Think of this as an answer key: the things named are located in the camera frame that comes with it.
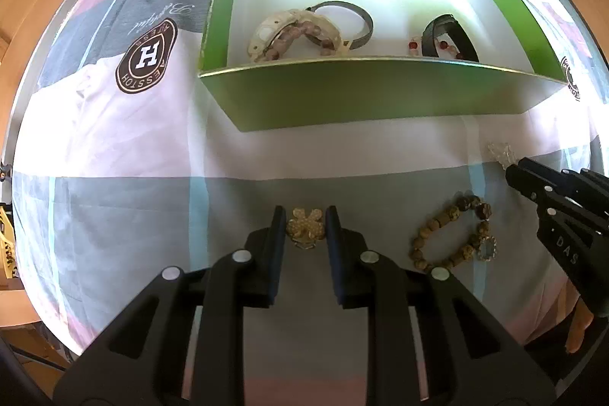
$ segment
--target white circular cap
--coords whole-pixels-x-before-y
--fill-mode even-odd
[[[435,280],[447,280],[451,276],[451,273],[444,267],[435,267],[431,271],[431,276]]]
[[[252,254],[248,250],[237,250],[233,253],[233,260],[237,263],[246,263],[252,260]]]
[[[379,254],[376,251],[368,250],[362,252],[362,254],[359,256],[359,259],[363,263],[376,263],[379,261]]]
[[[161,275],[165,280],[176,280],[180,277],[180,269],[177,267],[167,267],[161,272]]]

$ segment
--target green box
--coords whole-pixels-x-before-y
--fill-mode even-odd
[[[201,47],[201,79],[241,131],[386,118],[520,114],[561,89],[566,78],[525,3],[493,1],[535,75],[466,61],[398,56],[286,59],[227,68],[233,0],[212,0]]]

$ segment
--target bed sheet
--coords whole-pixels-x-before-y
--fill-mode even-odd
[[[165,266],[211,265],[267,226],[277,204],[336,205],[343,226],[412,269],[418,227],[469,191],[493,206],[498,253],[455,275],[518,341],[551,327],[577,295],[536,239],[534,204],[508,188],[488,146],[607,174],[609,80],[558,0],[524,1],[569,79],[524,114],[241,133],[197,78],[209,0],[79,0],[40,74],[14,158],[17,261],[42,320],[81,353]],[[117,66],[165,19],[177,38],[162,78],[126,94]],[[452,253],[473,226],[471,218],[443,229],[428,258]],[[337,306],[323,244],[288,245],[276,306],[246,318],[246,375],[258,390],[278,378],[292,391],[328,381],[348,388],[365,376],[367,350],[357,343],[367,317]]]

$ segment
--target open box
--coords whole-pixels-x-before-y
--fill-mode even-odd
[[[370,42],[349,57],[319,58],[315,46],[297,40],[303,43],[295,43],[286,55],[295,59],[248,62],[247,42],[264,18],[321,1],[211,1],[200,74],[239,130],[518,114],[566,83],[522,0],[343,0],[363,7],[375,20]],[[444,13],[454,14],[464,26],[481,63],[406,55],[410,37],[420,36],[429,21]]]

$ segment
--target brown bead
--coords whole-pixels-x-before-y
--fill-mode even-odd
[[[291,39],[293,38],[292,35],[290,34],[290,30],[292,28],[296,28],[296,27],[285,27],[283,29],[283,31],[281,33],[279,33],[279,36],[277,37],[279,40],[287,40],[287,39]]]
[[[489,203],[481,203],[476,207],[476,215],[480,220],[488,220],[490,219],[493,211],[491,210],[491,205]]]
[[[421,248],[424,246],[425,240],[423,238],[415,238],[415,240],[412,242],[412,248],[415,248],[416,250],[421,250]]]
[[[421,250],[412,250],[410,252],[410,260],[423,260],[422,251]]]
[[[427,227],[431,231],[437,231],[438,229],[440,229],[440,223],[438,222],[438,219],[431,219],[427,222]]]
[[[315,29],[315,24],[312,21],[305,21],[301,26],[304,28],[305,33],[308,34],[313,33],[313,30]]]
[[[449,215],[448,215],[446,212],[441,213],[441,214],[440,214],[438,217],[436,217],[435,219],[438,221],[438,223],[440,224],[440,227],[441,227],[441,228],[443,228],[444,226],[446,226],[446,225],[447,225],[447,224],[448,224],[448,223],[451,221],[450,216],[449,216]]]
[[[465,260],[471,260],[474,257],[474,247],[472,247],[471,245],[465,245],[463,248],[461,248],[461,253],[463,253],[463,258]]]
[[[462,196],[455,202],[455,205],[461,212],[466,212],[470,209],[471,201],[466,196]]]
[[[488,236],[488,234],[491,232],[491,224],[489,224],[488,221],[482,221],[476,226],[476,232],[480,236]]]
[[[419,270],[425,270],[429,266],[429,262],[427,260],[417,260],[415,262],[415,268]]]
[[[456,267],[459,265],[459,263],[465,262],[465,258],[461,252],[455,253],[454,255],[451,255],[451,262]]]
[[[419,237],[424,240],[428,239],[431,236],[431,229],[429,228],[421,228],[419,229]]]
[[[286,40],[277,39],[273,42],[272,47],[279,52],[279,54],[283,54],[287,50]]]
[[[450,207],[446,213],[448,214],[448,216],[450,217],[451,221],[456,221],[459,219],[459,215],[461,215],[461,211],[459,210],[459,207],[456,207],[455,205],[453,205],[452,207]]]
[[[470,210],[474,210],[478,205],[480,205],[480,203],[482,203],[480,197],[476,196],[475,194],[468,197],[468,200],[470,201]]]
[[[482,239],[480,238],[480,236],[478,236],[477,234],[472,234],[470,236],[470,245],[472,247],[474,247],[476,250],[478,248],[480,248],[481,244],[482,244]]]
[[[279,51],[271,47],[269,50],[267,50],[265,54],[265,59],[267,61],[276,61],[277,59],[279,59]]]

